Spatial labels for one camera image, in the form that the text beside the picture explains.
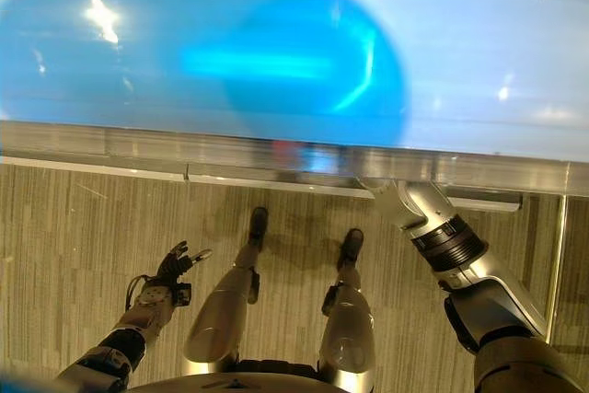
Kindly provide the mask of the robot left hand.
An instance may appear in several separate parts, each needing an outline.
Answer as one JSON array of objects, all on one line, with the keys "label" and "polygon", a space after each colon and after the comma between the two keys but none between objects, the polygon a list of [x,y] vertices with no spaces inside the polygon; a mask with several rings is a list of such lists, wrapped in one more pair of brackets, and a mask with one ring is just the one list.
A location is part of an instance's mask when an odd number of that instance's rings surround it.
[{"label": "robot left hand", "polygon": [[190,255],[188,250],[187,240],[180,241],[172,248],[161,261],[157,269],[156,279],[164,284],[173,284],[194,265],[207,260],[213,254],[211,249],[203,249],[194,255]]}]

